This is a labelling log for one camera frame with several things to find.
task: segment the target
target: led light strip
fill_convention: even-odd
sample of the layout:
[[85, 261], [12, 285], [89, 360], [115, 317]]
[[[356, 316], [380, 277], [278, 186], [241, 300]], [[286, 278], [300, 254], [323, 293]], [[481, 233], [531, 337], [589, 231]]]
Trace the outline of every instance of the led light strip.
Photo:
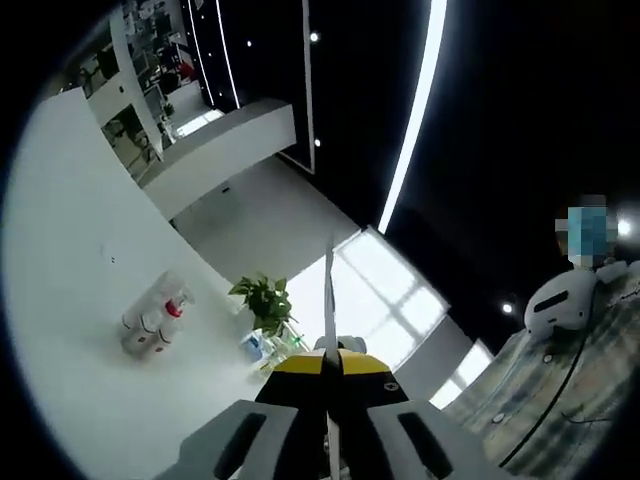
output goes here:
[[209, 94], [209, 100], [211, 100], [211, 106], [213, 103], [213, 96], [211, 95], [211, 89], [209, 88], [209, 80], [207, 80], [207, 74], [204, 71], [204, 63], [202, 63], [202, 57], [200, 56], [200, 47], [198, 46], [198, 36], [196, 35], [196, 25], [193, 23], [193, 10], [191, 9], [191, 0], [187, 0], [189, 5], [189, 19], [191, 20], [191, 30], [193, 30], [193, 41], [196, 43], [196, 53], [198, 54], [198, 60], [200, 61], [200, 69], [202, 70], [202, 78], [207, 87], [207, 93]]
[[222, 28], [222, 15], [220, 15], [220, 1], [216, 0], [216, 10], [218, 11], [218, 24], [220, 25], [220, 38], [222, 38], [222, 49], [224, 50], [224, 59], [227, 61], [227, 70], [229, 70], [229, 80], [231, 81], [231, 90], [233, 90], [233, 98], [236, 100], [236, 108], [240, 108], [238, 94], [236, 93], [236, 84], [233, 83], [233, 74], [231, 73], [231, 64], [229, 63], [229, 54], [227, 53], [227, 42], [224, 40], [224, 29]]
[[433, 75], [436, 71], [446, 10], [447, 0], [433, 0], [431, 2], [427, 40], [425, 41], [424, 53], [422, 55], [422, 66], [420, 67], [418, 86], [416, 87], [416, 95], [413, 99], [409, 123], [407, 124], [407, 131], [405, 132], [402, 148], [400, 149], [400, 157], [398, 158], [396, 171], [393, 174], [391, 188], [389, 189], [387, 201], [382, 211], [382, 217], [378, 224], [378, 231], [380, 233], [385, 233], [389, 226], [391, 215], [398, 202], [400, 190], [402, 189], [404, 178], [409, 169], [409, 162], [411, 161], [413, 150], [418, 140], [418, 133], [420, 133], [420, 126], [422, 125], [424, 111], [427, 107], [427, 100], [429, 99], [429, 92], [431, 91], [431, 84], [433, 83]]

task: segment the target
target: green plant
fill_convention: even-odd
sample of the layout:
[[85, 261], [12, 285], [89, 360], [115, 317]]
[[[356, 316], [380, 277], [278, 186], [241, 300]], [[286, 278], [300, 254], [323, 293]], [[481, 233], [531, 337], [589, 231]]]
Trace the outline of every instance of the green plant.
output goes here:
[[244, 304], [255, 315], [253, 329], [262, 329], [267, 336], [280, 336], [285, 323], [291, 317], [291, 303], [287, 293], [287, 279], [281, 278], [270, 286], [271, 281], [263, 274], [257, 280], [247, 277], [236, 283], [229, 295], [244, 295]]

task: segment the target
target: black ceiling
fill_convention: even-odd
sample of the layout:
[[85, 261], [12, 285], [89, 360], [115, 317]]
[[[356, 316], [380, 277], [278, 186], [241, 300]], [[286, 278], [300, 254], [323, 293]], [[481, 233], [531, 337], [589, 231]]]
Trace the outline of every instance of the black ceiling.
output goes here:
[[[358, 224], [375, 226], [409, 118], [430, 3], [310, 0], [309, 7], [320, 34], [311, 78], [322, 145], [307, 177]], [[221, 0], [220, 8], [241, 104], [292, 103], [298, 145], [288, 153], [308, 164], [301, 2]], [[200, 48], [213, 53], [205, 71], [228, 111], [234, 102], [215, 0], [200, 12]], [[450, 301], [462, 328], [493, 349], [519, 328], [500, 302], [523, 308], [568, 267], [554, 233], [561, 207], [581, 193], [627, 207], [638, 199], [636, 25], [582, 4], [448, 2], [429, 103], [387, 238]]]

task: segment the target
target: bright window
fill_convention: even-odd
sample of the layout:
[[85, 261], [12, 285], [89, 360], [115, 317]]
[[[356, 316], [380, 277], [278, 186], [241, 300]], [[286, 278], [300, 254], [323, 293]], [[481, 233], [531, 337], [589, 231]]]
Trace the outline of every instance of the bright window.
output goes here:
[[484, 372], [492, 361], [491, 352], [482, 342], [477, 341], [462, 359], [451, 378], [430, 400], [431, 404], [439, 409], [449, 405]]
[[193, 120], [188, 121], [181, 127], [176, 128], [176, 136], [178, 138], [183, 138], [187, 135], [191, 135], [196, 130], [200, 130], [208, 123], [213, 122], [223, 115], [224, 113], [222, 113], [220, 110], [209, 110], [207, 113], [203, 113], [199, 117], [196, 117]]
[[[296, 331], [308, 345], [324, 335], [324, 258], [289, 281]], [[445, 302], [373, 230], [335, 249], [333, 287], [338, 335], [364, 338], [368, 352], [396, 370], [435, 329]]]

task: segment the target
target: recessed ceiling light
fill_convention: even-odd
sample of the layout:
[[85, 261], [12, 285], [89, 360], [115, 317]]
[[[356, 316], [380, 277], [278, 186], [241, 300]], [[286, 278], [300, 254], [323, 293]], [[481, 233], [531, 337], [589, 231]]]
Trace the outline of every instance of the recessed ceiling light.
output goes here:
[[631, 224], [626, 220], [620, 220], [618, 222], [618, 235], [626, 237], [631, 233]]

